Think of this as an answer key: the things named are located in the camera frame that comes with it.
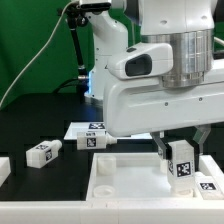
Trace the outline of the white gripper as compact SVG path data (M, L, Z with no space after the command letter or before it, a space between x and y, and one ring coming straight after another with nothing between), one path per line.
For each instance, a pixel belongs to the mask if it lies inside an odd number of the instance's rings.
M157 131L196 126L193 146L198 169L210 124L224 121L224 72L211 71L204 83L183 89L163 89L157 78L114 78L105 88L103 120L115 137L152 132L158 155L165 160L172 158L172 147Z

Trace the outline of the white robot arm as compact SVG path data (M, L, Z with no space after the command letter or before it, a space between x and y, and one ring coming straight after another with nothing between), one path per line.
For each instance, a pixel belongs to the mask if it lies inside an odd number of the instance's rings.
M224 59L213 58L218 0L80 0L85 12L122 7L141 42L109 57L103 119L114 137L150 133L170 161L162 131L195 126L199 161L212 123L224 122Z

